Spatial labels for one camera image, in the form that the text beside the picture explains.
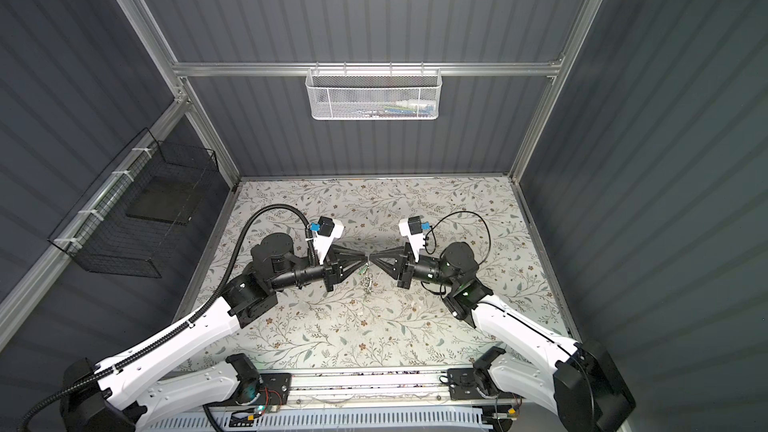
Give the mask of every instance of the white vent grille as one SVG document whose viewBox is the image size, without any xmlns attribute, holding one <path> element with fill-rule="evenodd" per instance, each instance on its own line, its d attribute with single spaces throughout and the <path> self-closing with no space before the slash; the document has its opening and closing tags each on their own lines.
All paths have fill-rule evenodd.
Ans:
<svg viewBox="0 0 768 432">
<path fill-rule="evenodd" d="M 363 428 L 393 427 L 400 430 L 483 430 L 491 425 L 482 422 L 478 408 L 451 405 L 401 408 L 359 409 L 304 409 L 282 410 L 277 414 L 265 414 L 251 426 L 227 427 L 232 412 L 213 412 L 224 430 L 360 430 Z M 210 426 L 202 412 L 185 412 L 176 417 L 161 420 L 149 430 L 176 430 L 181 432 L 210 432 Z"/>
<path fill-rule="evenodd" d="M 376 76 L 312 69 L 306 74 L 312 117 L 318 120 L 436 119 L 441 88 L 439 71 Z"/>
</svg>

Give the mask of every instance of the gray corrugated wall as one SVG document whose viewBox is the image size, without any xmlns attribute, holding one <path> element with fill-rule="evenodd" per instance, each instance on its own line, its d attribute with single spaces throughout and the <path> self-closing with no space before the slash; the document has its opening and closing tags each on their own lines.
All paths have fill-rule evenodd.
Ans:
<svg viewBox="0 0 768 432">
<path fill-rule="evenodd" d="M 173 99 L 112 0 L 0 0 L 0 298 Z"/>
<path fill-rule="evenodd" d="M 633 430 L 764 430 L 768 0 L 606 0 L 522 188 Z"/>
<path fill-rule="evenodd" d="M 187 120 L 168 141 L 201 146 Z M 228 193 L 217 176 L 162 278 L 93 274 L 76 264 L 64 270 L 0 353 L 0 430 L 15 430 L 28 408 L 60 389 L 64 370 L 75 360 L 114 355 L 173 320 Z M 41 412 L 31 428 L 63 430 L 58 404 Z"/>
<path fill-rule="evenodd" d="M 447 77 L 437 120 L 314 120 L 304 79 L 194 77 L 244 176 L 506 172 L 544 77 Z"/>
<path fill-rule="evenodd" d="M 181 61 L 556 60 L 582 0 L 146 0 Z M 318 122 L 303 80 L 193 78 L 244 176 L 504 172 L 543 78 L 446 78 L 440 117 Z"/>
<path fill-rule="evenodd" d="M 0 298 L 43 253 L 57 221 L 173 99 L 112 0 L 0 0 Z M 169 140 L 200 145 L 186 120 Z M 0 429 L 99 360 L 167 325 L 226 197 L 200 207 L 162 279 L 69 266 L 0 353 Z M 33 430 L 63 430 L 58 406 Z"/>
<path fill-rule="evenodd" d="M 581 0 L 146 0 L 187 62 L 557 59 Z"/>
</svg>

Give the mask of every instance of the black wire mesh basket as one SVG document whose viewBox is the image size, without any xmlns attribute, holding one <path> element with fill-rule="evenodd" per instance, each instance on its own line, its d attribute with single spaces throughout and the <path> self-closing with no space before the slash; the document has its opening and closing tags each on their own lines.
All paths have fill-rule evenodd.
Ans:
<svg viewBox="0 0 768 432">
<path fill-rule="evenodd" d="M 159 278 L 218 173 L 214 151 L 152 142 L 67 235 L 51 237 L 83 269 Z"/>
</svg>

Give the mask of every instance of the floral tablecloth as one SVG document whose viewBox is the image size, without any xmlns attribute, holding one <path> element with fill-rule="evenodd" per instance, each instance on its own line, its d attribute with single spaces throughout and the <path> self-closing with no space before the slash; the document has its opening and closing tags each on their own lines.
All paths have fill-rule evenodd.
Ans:
<svg viewBox="0 0 768 432">
<path fill-rule="evenodd" d="M 221 279 L 245 220 L 265 205 L 297 206 L 311 221 L 338 218 L 345 231 L 336 243 L 367 252 L 404 243 L 397 227 L 400 218 L 421 215 L 435 225 L 450 212 L 471 210 L 485 218 L 492 234 L 491 254 L 478 277 L 531 319 L 559 333 L 565 330 L 506 178 L 274 181 L 241 187 L 198 304 Z M 235 274 L 250 260 L 250 248 L 272 232 L 289 233 L 296 254 L 306 254 L 298 218 L 288 211 L 268 212 L 248 233 Z M 471 245 L 477 260 L 488 250 L 485 228 L 471 214 L 452 216 L 435 232 L 438 252 L 454 241 Z M 428 244 L 431 249 L 431 238 Z M 497 343 L 456 321 L 440 298 L 418 282 L 410 290 L 397 288 L 373 265 L 365 274 L 372 275 L 372 289 L 366 290 L 364 277 L 355 273 L 329 294 L 321 282 L 279 292 L 277 307 L 199 352 L 179 370 L 198 370 L 239 352 L 259 369 L 467 364 Z"/>
</svg>

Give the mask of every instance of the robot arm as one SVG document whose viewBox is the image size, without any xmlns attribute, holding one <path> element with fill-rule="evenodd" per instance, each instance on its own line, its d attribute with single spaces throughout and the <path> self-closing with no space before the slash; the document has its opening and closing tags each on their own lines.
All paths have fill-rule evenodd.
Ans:
<svg viewBox="0 0 768 432">
<path fill-rule="evenodd" d="M 370 261 L 400 288 L 410 288 L 414 279 L 445 286 L 442 300 L 457 320 L 495 336 L 528 361 L 517 360 L 505 348 L 487 351 L 474 363 L 481 393 L 520 394 L 557 414 L 568 432 L 613 432 L 621 426 L 635 402 L 600 344 L 580 344 L 514 310 L 477 279 L 479 266 L 468 244 L 454 242 L 439 258 L 421 255 L 416 260 L 413 251 L 423 237 L 408 238 L 410 244 L 370 254 Z"/>
<path fill-rule="evenodd" d="M 87 359 L 72 364 L 64 375 L 65 387 L 105 370 L 111 369 L 111 373 L 63 397 L 61 411 L 67 429 L 132 432 L 211 402 L 235 398 L 238 404 L 252 405 L 259 401 L 263 387 L 260 375 L 243 354 L 231 355 L 212 368 L 160 379 L 189 356 L 277 305 L 277 291 L 323 281 L 330 292 L 367 263 L 365 253 L 332 245 L 343 230 L 338 221 L 321 217 L 319 222 L 319 227 L 312 224 L 312 230 L 318 232 L 313 239 L 320 239 L 319 244 L 314 244 L 318 261 L 295 255 L 291 236 L 267 235 L 251 249 L 253 260 L 226 283 L 220 296 L 197 320 L 194 318 L 203 306 L 120 354 L 93 365 Z M 120 366 L 138 351 L 144 354 Z"/>
</svg>

